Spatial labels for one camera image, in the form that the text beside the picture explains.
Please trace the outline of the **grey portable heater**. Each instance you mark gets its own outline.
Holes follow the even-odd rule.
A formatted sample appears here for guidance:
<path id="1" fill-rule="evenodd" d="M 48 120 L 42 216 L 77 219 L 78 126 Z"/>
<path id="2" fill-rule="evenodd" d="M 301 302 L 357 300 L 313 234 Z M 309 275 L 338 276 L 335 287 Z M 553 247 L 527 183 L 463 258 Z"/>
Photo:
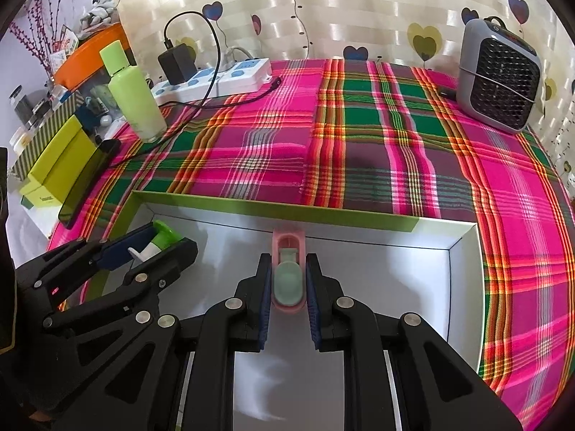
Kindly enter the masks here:
<path id="1" fill-rule="evenodd" d="M 465 24 L 456 100 L 466 115 L 505 133 L 520 133 L 539 96 L 541 78 L 537 52 L 502 19 Z"/>

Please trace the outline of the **white blue power strip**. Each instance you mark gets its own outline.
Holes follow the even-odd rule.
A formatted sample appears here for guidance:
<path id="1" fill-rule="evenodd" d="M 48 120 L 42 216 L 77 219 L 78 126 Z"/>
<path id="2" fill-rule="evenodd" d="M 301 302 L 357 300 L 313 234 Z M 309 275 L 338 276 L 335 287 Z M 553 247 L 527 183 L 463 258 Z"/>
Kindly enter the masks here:
<path id="1" fill-rule="evenodd" d="M 247 59 L 236 62 L 230 69 L 218 72 L 212 80 L 215 69 L 205 68 L 189 81 L 173 86 L 168 81 L 153 86 L 151 92 L 158 105 L 167 102 L 193 102 L 201 100 L 211 88 L 208 98 L 235 96 L 235 94 L 257 92 L 272 81 L 270 59 Z"/>

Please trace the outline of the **orange tray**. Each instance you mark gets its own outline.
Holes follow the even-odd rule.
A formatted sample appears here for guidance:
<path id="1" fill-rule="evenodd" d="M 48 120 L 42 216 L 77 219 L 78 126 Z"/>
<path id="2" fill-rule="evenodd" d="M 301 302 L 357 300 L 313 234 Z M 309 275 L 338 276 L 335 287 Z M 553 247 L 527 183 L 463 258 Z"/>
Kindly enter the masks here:
<path id="1" fill-rule="evenodd" d="M 103 68 L 100 51 L 114 41 L 120 41 L 125 51 L 132 51 L 123 26 L 120 22 L 114 23 L 81 44 L 66 59 L 54 75 L 55 83 L 64 86 L 69 91 L 78 89 L 83 82 L 86 82 L 100 68 Z"/>

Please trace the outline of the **red twig decoration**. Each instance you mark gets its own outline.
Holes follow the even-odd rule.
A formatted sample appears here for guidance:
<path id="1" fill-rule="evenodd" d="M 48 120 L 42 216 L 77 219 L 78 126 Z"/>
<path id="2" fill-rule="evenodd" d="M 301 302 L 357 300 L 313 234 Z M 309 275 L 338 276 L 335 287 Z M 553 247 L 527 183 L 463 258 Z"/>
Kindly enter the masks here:
<path id="1" fill-rule="evenodd" d="M 54 75 L 51 56 L 59 43 L 61 9 L 63 0 L 26 0 L 20 16 L 8 26 L 8 33 L 38 61 L 49 78 Z"/>

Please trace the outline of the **light green bottle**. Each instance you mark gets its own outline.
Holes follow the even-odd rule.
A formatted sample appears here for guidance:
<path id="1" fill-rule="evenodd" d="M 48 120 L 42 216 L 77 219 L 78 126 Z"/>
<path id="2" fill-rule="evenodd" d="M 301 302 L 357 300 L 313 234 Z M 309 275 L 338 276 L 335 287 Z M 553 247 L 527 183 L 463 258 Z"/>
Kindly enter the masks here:
<path id="1" fill-rule="evenodd" d="M 164 116 L 141 69 L 130 64 L 121 42 L 104 47 L 100 57 L 110 76 L 108 89 L 138 138 L 145 143 L 161 138 L 167 130 Z"/>

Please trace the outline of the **yellow green gift box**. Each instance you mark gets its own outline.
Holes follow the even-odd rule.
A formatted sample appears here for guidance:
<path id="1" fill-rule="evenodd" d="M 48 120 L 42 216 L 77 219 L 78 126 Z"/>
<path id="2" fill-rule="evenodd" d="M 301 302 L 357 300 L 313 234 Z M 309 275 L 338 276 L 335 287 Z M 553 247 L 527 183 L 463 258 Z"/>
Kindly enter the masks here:
<path id="1" fill-rule="evenodd" d="M 20 195 L 33 207 L 62 206 L 96 146 L 72 115 L 26 174 Z"/>

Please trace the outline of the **green white cardboard box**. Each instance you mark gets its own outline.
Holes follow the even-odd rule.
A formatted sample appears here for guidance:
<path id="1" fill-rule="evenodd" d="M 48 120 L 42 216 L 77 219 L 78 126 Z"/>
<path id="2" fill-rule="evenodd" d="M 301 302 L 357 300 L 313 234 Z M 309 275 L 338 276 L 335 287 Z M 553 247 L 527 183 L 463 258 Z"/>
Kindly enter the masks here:
<path id="1" fill-rule="evenodd" d="M 232 297 L 272 249 L 272 234 L 301 231 L 323 274 L 346 296 L 392 317 L 414 312 L 473 368 L 482 361 L 482 250 L 474 223 L 371 216 L 283 205 L 225 203 L 200 196 L 133 194 L 106 230 L 122 236 L 161 220 L 195 241 L 196 262 L 160 296 L 160 310 L 181 319 Z M 344 426 L 341 353 L 316 351 L 308 313 L 271 309 L 264 349 L 235 359 L 233 426 L 237 430 L 340 430 Z"/>

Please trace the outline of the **pink plaid bedspread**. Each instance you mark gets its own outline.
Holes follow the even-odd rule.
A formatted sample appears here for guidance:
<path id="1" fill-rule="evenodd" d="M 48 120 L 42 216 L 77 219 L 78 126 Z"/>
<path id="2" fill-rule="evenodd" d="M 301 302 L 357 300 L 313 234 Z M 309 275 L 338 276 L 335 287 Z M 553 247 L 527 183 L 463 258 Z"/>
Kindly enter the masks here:
<path id="1" fill-rule="evenodd" d="M 276 61 L 281 85 L 163 113 L 153 149 L 123 126 L 71 229 L 109 236 L 134 191 L 474 222 L 486 279 L 483 380 L 533 430 L 574 374 L 574 214 L 530 131 L 500 133 L 438 93 L 443 73 L 374 61 Z"/>

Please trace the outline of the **striped box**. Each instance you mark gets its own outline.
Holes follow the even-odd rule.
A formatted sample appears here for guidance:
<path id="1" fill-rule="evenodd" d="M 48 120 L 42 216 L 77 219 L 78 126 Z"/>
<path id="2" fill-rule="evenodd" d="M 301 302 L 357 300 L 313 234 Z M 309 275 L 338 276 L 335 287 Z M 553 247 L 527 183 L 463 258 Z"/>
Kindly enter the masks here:
<path id="1" fill-rule="evenodd" d="M 56 136 L 59 130 L 72 117 L 76 110 L 85 103 L 85 97 L 78 92 L 71 93 L 63 104 L 45 119 L 34 133 L 31 141 L 23 148 L 22 153 L 11 169 L 13 176 L 23 182 L 32 166 L 46 149 L 47 145 Z"/>

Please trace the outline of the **black charger plug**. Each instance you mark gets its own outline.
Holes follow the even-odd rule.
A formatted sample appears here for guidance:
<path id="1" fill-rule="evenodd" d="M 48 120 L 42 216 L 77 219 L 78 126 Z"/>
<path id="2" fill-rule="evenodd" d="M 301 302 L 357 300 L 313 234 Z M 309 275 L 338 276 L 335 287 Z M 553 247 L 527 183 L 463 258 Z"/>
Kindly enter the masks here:
<path id="1" fill-rule="evenodd" d="M 196 75 L 195 60 L 195 51 L 185 44 L 171 47 L 158 56 L 167 81 L 173 86 L 183 84 Z"/>

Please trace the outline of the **heart pattern curtain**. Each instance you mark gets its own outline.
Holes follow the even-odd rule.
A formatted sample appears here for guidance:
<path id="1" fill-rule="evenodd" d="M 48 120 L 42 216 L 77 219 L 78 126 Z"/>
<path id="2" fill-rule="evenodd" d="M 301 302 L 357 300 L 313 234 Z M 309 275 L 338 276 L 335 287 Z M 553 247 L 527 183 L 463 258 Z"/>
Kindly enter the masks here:
<path id="1" fill-rule="evenodd" d="M 248 52 L 267 59 L 363 56 L 456 75 L 465 26 L 502 19 L 541 60 L 529 123 L 567 188 L 574 185 L 574 26 L 557 0 L 120 0 L 137 63 L 160 78 L 167 41 L 200 66 Z"/>

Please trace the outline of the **green white roller massager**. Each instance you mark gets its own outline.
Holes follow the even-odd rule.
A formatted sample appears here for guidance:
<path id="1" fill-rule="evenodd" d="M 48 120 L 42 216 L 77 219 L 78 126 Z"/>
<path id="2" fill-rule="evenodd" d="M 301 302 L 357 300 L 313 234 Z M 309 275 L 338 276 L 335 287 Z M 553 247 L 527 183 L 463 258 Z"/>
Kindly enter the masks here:
<path id="1" fill-rule="evenodd" d="M 144 249 L 138 251 L 134 247 L 128 248 L 128 252 L 135 261 L 140 263 L 146 262 L 182 239 L 182 236 L 178 232 L 163 221 L 154 220 L 153 228 L 156 235 Z"/>

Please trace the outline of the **pink green clip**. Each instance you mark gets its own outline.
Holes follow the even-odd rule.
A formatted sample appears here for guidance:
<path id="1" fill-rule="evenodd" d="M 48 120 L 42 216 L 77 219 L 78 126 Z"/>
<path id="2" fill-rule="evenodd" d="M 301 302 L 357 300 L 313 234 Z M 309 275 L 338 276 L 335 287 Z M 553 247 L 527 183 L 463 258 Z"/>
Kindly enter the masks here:
<path id="1" fill-rule="evenodd" d="M 287 314 L 299 312 L 306 304 L 306 247 L 302 231 L 273 232 L 272 302 Z"/>

